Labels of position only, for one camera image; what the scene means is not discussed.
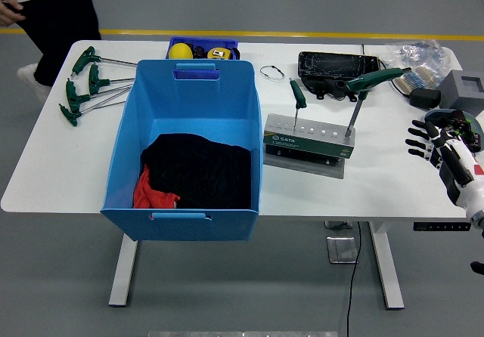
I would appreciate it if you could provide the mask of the person's right hand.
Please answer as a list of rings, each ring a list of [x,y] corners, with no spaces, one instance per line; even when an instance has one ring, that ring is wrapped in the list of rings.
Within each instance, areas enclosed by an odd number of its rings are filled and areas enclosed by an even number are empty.
[[[23,6],[17,0],[1,0],[1,26],[8,27],[25,20],[26,17],[22,14],[22,10]]]

